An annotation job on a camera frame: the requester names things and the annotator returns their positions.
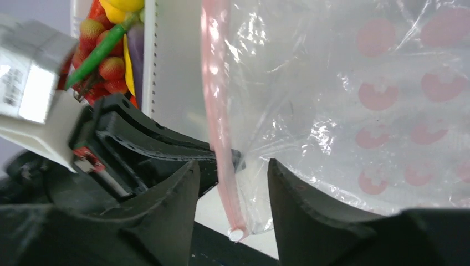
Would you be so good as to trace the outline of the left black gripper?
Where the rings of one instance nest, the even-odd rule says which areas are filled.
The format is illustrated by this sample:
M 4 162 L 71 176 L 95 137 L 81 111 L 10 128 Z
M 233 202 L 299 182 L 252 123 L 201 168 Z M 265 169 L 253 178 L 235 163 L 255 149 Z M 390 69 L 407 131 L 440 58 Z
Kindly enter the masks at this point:
M 4 203 L 116 206 L 147 190 L 134 169 L 147 117 L 122 94 L 89 106 L 57 93 L 45 124 L 3 115 L 1 136 L 25 149 L 5 169 Z

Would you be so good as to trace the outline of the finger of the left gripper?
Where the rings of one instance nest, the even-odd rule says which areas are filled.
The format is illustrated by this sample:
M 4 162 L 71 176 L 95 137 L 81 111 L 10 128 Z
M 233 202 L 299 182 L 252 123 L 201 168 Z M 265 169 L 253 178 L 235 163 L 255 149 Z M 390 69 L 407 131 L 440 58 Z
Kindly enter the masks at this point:
M 196 160 L 203 173 L 217 171 L 216 154 L 208 143 L 161 126 L 122 94 L 96 102 L 96 138 L 103 147 L 96 157 L 106 167 L 134 171 L 138 161 L 151 159 L 162 169 L 170 162 Z
M 215 153 L 205 142 L 196 144 L 194 139 L 181 141 L 159 134 L 156 137 L 129 132 L 123 135 L 111 130 L 96 133 L 110 157 L 139 186 L 151 188 L 191 161 L 199 165 L 199 197 L 217 184 Z

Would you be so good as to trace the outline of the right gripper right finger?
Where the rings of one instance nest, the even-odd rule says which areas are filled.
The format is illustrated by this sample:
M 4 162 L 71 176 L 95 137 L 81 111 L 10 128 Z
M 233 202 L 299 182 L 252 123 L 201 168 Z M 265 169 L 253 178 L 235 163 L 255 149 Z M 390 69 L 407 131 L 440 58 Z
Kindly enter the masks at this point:
M 469 210 L 381 216 L 328 196 L 274 158 L 268 187 L 281 265 L 469 264 Z

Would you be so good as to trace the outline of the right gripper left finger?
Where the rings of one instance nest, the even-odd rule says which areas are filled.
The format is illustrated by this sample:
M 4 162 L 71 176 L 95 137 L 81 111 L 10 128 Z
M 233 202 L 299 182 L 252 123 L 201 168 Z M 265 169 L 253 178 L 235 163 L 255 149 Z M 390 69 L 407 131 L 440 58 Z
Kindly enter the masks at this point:
M 1 201 L 1 264 L 186 265 L 199 186 L 191 161 L 102 214 Z

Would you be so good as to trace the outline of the red cherry bunch green stem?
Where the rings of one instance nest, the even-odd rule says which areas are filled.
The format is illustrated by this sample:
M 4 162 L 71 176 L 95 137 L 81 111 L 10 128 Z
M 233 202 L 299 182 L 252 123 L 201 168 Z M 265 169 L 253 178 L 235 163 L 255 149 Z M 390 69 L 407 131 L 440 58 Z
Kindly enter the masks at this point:
M 111 94 L 128 94 L 125 81 L 123 37 L 137 22 L 131 16 L 119 24 L 85 19 L 79 26 L 79 43 L 72 56 L 72 73 L 65 82 L 78 101 L 95 101 Z

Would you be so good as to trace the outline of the clear pink-dotted zip bag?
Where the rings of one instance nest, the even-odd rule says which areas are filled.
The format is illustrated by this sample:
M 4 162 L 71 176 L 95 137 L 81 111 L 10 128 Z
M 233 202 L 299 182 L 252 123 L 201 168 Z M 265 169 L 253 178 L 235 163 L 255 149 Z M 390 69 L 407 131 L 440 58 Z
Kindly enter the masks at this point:
M 273 228 L 275 158 L 358 209 L 469 207 L 468 1 L 203 1 L 228 235 Z

